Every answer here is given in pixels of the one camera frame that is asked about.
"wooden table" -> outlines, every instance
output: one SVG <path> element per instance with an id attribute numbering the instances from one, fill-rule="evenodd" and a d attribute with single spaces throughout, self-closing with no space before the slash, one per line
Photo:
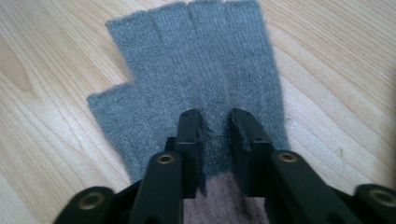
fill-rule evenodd
<path id="1" fill-rule="evenodd" d="M 130 79 L 104 23 L 165 1 L 0 1 L 0 223 L 129 185 L 86 97 Z M 396 2 L 261 1 L 292 149 L 331 186 L 396 188 Z"/>

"wooden surface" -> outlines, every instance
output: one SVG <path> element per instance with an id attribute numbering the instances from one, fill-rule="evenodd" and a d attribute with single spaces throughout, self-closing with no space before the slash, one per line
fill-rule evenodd
<path id="1" fill-rule="evenodd" d="M 129 184 L 86 97 L 130 79 L 104 23 L 160 0 L 0 0 L 0 223 Z M 292 148 L 351 193 L 396 189 L 395 1 L 261 1 Z"/>

